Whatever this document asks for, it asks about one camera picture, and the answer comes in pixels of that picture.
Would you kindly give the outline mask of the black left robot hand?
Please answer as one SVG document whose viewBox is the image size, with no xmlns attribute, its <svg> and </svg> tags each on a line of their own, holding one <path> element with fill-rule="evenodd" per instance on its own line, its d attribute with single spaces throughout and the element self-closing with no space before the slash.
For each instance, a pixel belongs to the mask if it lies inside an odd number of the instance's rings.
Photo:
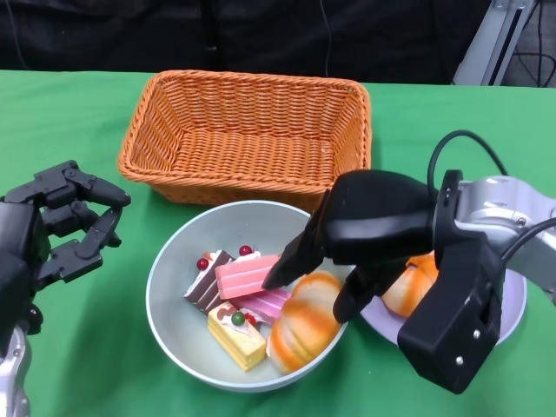
<svg viewBox="0 0 556 417">
<path fill-rule="evenodd" d="M 116 233 L 130 195 L 82 172 L 70 160 L 34 175 L 1 198 L 1 355 L 15 327 L 41 330 L 33 317 L 37 292 L 71 282 L 103 264 L 101 251 L 117 248 Z"/>
</svg>

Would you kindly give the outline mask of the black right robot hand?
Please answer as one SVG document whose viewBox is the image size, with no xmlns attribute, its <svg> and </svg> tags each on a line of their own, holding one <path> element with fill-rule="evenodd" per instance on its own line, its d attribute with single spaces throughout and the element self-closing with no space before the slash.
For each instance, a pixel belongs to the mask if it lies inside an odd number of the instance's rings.
<svg viewBox="0 0 556 417">
<path fill-rule="evenodd" d="M 351 321 L 375 296 L 386 293 L 410 257 L 432 251 L 437 195 L 425 183 L 390 171 L 340 175 L 262 286 L 286 286 L 326 259 L 350 266 L 333 313 L 339 323 Z"/>
</svg>

